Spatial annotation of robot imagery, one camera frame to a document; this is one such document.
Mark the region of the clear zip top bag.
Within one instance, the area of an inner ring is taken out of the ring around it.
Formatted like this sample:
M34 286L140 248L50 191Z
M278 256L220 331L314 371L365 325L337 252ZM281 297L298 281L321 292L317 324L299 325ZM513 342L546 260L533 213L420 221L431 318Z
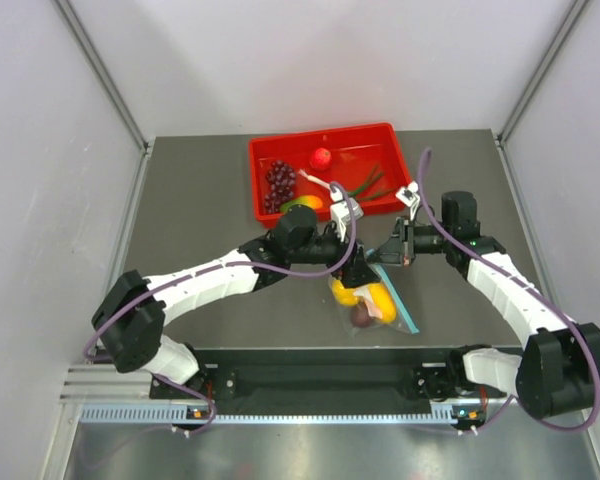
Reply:
M329 289L345 331L355 336L386 327L403 334L418 334L420 329L386 270L380 265L372 265L371 270L378 281L357 288L346 288L340 280L329 278Z

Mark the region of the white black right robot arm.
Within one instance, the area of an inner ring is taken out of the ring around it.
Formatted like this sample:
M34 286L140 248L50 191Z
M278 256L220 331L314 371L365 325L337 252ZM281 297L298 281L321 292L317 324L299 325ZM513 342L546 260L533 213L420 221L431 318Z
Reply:
M504 247L481 233L477 201L466 191L441 197L441 219L416 222L427 206L417 185L398 190L407 208L389 239L370 256L373 263L406 266L423 254L442 254L480 292L515 333L519 355L474 345L453 351L446 380L467 396L481 385L517 399L533 418L600 409L600 328L580 324L549 302L515 267Z

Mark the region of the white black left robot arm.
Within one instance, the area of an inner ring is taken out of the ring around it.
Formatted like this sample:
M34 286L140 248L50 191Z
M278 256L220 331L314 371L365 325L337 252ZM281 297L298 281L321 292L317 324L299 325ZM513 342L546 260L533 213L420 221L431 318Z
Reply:
M165 326L212 302L268 288L293 275L294 265L324 265L353 291L379 280L355 232L339 233L335 222L319 230L316 213L296 205L264 235L206 264L153 277L136 270L122 274L92 325L119 373L146 370L170 380L183 395L196 396L207 374L193 348L170 339Z

